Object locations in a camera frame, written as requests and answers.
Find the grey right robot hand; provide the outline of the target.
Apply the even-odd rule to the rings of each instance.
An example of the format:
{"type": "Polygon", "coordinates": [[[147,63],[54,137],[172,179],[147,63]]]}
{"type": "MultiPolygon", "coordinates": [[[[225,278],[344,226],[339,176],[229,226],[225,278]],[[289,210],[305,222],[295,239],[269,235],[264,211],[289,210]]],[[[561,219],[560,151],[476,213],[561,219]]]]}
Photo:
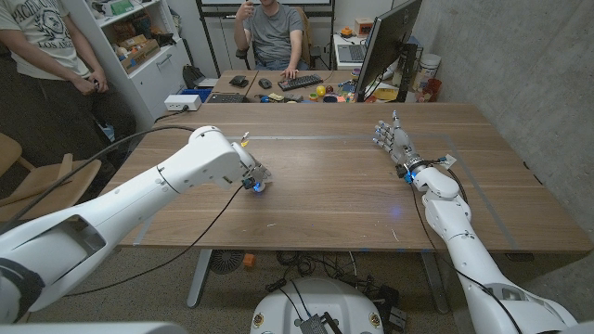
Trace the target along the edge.
{"type": "Polygon", "coordinates": [[[406,131],[400,124],[400,119],[393,111],[393,124],[379,121],[375,126],[373,142],[386,150],[391,159],[396,163],[396,173],[411,184],[417,173],[427,166],[424,159],[418,154],[415,146],[406,131]]]}

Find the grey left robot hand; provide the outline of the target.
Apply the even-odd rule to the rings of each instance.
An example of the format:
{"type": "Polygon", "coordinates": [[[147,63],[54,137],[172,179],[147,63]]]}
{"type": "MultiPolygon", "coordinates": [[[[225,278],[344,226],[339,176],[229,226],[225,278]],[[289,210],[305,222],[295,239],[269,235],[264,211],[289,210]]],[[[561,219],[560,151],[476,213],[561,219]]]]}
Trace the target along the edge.
{"type": "Polygon", "coordinates": [[[242,185],[245,189],[262,192],[265,190],[266,184],[271,181],[271,172],[261,162],[256,161],[255,165],[242,180],[242,185]]]}

